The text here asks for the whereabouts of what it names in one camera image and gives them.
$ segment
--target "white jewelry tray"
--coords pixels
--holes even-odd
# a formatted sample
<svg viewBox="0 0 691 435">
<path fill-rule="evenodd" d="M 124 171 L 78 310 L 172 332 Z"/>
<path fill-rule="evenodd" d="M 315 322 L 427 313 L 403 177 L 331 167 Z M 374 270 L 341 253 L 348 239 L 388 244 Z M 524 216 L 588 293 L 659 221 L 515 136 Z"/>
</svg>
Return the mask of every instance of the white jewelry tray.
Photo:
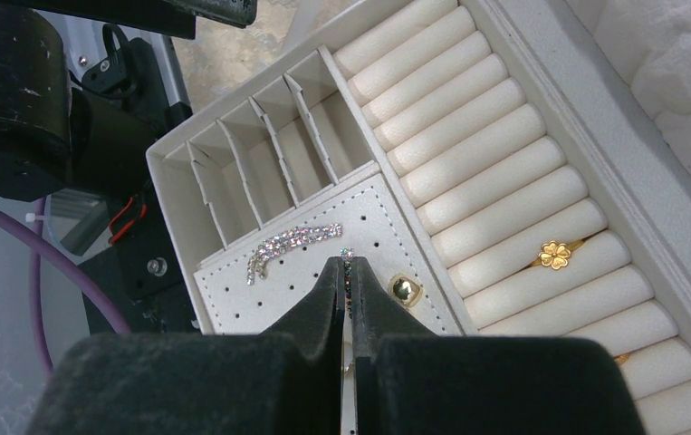
<svg viewBox="0 0 691 435">
<path fill-rule="evenodd" d="M 354 5 L 149 149 L 151 177 L 203 333 L 263 330 L 310 290 L 325 257 L 352 247 L 385 285 L 395 274 L 417 273 L 429 301 L 411 313 L 435 332 L 477 334 L 331 56 L 408 3 Z M 460 4 L 539 110 L 691 346 L 691 178 L 592 38 L 566 15 L 568 6 L 544 0 L 525 12 L 504 0 Z M 360 216 L 375 225 L 362 225 Z M 314 217 L 342 223 L 343 238 L 272 260 L 267 280 L 248 287 L 252 249 Z M 371 240 L 378 239 L 390 242 L 380 240 L 375 250 Z"/>
</svg>

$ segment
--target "gold ring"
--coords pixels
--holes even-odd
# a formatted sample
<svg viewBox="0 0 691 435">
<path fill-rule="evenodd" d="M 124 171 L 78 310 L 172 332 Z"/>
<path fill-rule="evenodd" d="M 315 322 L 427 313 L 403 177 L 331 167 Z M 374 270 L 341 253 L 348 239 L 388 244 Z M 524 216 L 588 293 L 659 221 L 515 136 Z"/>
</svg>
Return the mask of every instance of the gold ring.
<svg viewBox="0 0 691 435">
<path fill-rule="evenodd" d="M 532 261 L 529 266 L 545 266 L 553 270 L 559 270 L 569 264 L 571 252 L 581 247 L 583 243 L 585 243 L 585 240 L 582 239 L 571 242 L 569 245 L 551 240 L 551 243 L 542 245 L 542 250 L 537 259 Z"/>
<path fill-rule="evenodd" d="M 614 362 L 617 363 L 617 365 L 622 365 L 628 360 L 628 358 L 630 358 L 630 353 L 623 353 L 622 355 L 615 357 Z"/>
</svg>

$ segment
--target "perforated pad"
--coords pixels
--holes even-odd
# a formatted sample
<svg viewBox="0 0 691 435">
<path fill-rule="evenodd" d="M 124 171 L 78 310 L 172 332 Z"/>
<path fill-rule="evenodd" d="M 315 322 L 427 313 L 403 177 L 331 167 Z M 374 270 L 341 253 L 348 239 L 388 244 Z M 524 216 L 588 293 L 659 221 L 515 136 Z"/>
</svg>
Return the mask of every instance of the perforated pad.
<svg viewBox="0 0 691 435">
<path fill-rule="evenodd" d="M 342 237 L 294 250 L 271 260 L 267 279 L 246 283 L 246 263 L 257 245 L 295 226 L 341 223 Z M 403 274 L 423 286 L 421 301 L 410 309 L 436 334 L 460 334 L 446 300 L 425 263 L 381 175 L 323 201 L 303 217 L 284 219 L 232 247 L 195 273 L 198 290 L 217 334 L 256 334 L 273 324 L 305 296 L 326 259 L 344 247 L 365 256 L 379 281 Z"/>
</svg>

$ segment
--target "metal screw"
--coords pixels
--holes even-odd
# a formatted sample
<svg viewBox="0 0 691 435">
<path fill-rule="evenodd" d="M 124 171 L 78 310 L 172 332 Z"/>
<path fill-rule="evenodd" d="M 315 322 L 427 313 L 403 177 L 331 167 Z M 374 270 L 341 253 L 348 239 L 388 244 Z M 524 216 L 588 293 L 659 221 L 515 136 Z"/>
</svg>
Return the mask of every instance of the metal screw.
<svg viewBox="0 0 691 435">
<path fill-rule="evenodd" d="M 159 257 L 148 261 L 148 272 L 153 276 L 163 276 L 167 272 L 167 260 Z"/>
</svg>

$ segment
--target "divider compartment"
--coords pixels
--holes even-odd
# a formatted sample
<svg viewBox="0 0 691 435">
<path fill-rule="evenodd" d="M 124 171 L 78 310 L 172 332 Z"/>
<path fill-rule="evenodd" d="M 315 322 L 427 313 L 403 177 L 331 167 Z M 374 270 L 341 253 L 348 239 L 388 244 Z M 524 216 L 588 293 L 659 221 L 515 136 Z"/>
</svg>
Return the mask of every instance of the divider compartment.
<svg viewBox="0 0 691 435">
<path fill-rule="evenodd" d="M 253 100 L 266 114 L 272 128 L 279 129 L 278 146 L 289 171 L 295 196 L 304 202 L 336 182 L 331 165 L 322 157 L 322 145 L 314 142 L 304 117 L 282 77 L 259 91 Z"/>
<path fill-rule="evenodd" d="M 281 156 L 252 103 L 242 102 L 217 124 L 233 150 L 257 224 L 263 227 L 292 210 L 294 199 L 281 168 Z"/>
<path fill-rule="evenodd" d="M 227 247 L 257 229 L 227 136 L 215 123 L 187 143 L 187 152 L 204 204 Z"/>
<path fill-rule="evenodd" d="M 310 121 L 311 135 L 321 139 L 338 179 L 372 160 L 366 139 L 318 51 L 295 65 L 284 79 L 303 118 Z"/>
</svg>

